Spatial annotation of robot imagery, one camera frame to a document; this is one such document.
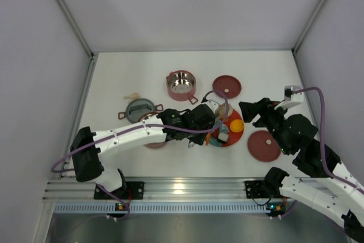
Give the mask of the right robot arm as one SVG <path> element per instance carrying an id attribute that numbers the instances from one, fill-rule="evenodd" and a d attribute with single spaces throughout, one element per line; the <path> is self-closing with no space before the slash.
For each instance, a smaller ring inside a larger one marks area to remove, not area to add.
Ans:
<path id="1" fill-rule="evenodd" d="M 295 199 L 330 218 L 352 240 L 363 242 L 363 185 L 329 146 L 315 139 L 317 127 L 301 114 L 285 118 L 287 110 L 269 98 L 240 102 L 239 107 L 246 123 L 267 129 L 283 154 L 295 155 L 293 165 L 331 194 L 304 184 L 278 167 L 266 174 L 261 191 L 271 197 Z"/>

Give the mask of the steel serving tongs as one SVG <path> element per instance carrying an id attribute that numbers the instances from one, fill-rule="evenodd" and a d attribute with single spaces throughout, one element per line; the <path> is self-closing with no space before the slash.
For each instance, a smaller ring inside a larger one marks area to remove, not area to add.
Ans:
<path id="1" fill-rule="evenodd" d="M 209 106 L 212 111 L 214 111 L 214 114 L 216 116 L 216 122 L 222 121 L 224 118 L 227 121 L 228 117 L 233 114 L 233 107 L 230 104 L 226 104 L 225 102 L 219 104 L 214 100 L 208 100 L 207 102 L 205 102 L 205 104 L 207 104 L 207 106 Z"/>

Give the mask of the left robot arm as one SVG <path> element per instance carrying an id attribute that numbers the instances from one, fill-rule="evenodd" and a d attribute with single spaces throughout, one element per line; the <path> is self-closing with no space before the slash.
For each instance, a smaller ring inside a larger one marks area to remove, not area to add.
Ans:
<path id="1" fill-rule="evenodd" d="M 204 102 L 193 109 L 166 109 L 151 118 L 106 131 L 80 129 L 72 144 L 71 154 L 76 181 L 95 182 L 108 192 L 125 186 L 120 168 L 108 160 L 121 151 L 151 143 L 189 140 L 202 145 L 216 123 L 216 103 Z"/>

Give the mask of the white sushi roll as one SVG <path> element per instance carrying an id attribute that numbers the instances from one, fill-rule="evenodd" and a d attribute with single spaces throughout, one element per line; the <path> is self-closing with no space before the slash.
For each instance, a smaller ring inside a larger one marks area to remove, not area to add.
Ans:
<path id="1" fill-rule="evenodd" d="M 228 133 L 219 133 L 217 137 L 217 141 L 222 144 L 226 144 L 229 140 Z"/>

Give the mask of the orange half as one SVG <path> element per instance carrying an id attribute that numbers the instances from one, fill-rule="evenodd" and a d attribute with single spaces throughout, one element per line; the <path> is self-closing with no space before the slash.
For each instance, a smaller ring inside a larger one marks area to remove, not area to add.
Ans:
<path id="1" fill-rule="evenodd" d="M 233 121 L 231 121 L 230 123 L 230 131 L 234 132 L 234 133 L 239 133 L 242 132 L 245 128 L 245 124 L 243 122 L 243 120 L 240 119 L 235 119 Z"/>

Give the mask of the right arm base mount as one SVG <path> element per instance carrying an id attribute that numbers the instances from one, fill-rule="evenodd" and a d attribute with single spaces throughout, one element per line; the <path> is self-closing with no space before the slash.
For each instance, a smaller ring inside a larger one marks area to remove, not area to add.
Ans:
<path id="1" fill-rule="evenodd" d="M 248 199 L 280 198 L 279 188 L 283 179 L 289 174 L 284 170 L 272 167 L 263 179 L 245 180 L 245 190 Z"/>

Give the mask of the steamed bun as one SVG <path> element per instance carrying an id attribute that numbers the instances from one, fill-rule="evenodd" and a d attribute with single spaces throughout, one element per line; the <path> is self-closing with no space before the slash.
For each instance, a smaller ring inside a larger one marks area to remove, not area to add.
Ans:
<path id="1" fill-rule="evenodd" d="M 234 109 L 230 104 L 223 103 L 215 112 L 215 115 L 219 116 L 220 118 L 229 117 L 233 114 L 233 110 Z"/>

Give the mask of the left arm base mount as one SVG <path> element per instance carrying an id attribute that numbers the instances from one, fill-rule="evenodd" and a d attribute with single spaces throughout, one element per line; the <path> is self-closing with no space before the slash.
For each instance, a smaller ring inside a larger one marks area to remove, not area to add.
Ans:
<path id="1" fill-rule="evenodd" d="M 107 190 L 106 192 L 98 185 L 95 186 L 94 200 L 111 200 L 115 196 L 122 200 L 143 200 L 144 186 L 143 181 L 127 181 L 123 172 L 118 168 L 118 176 L 116 182 L 121 184 L 114 191 Z"/>

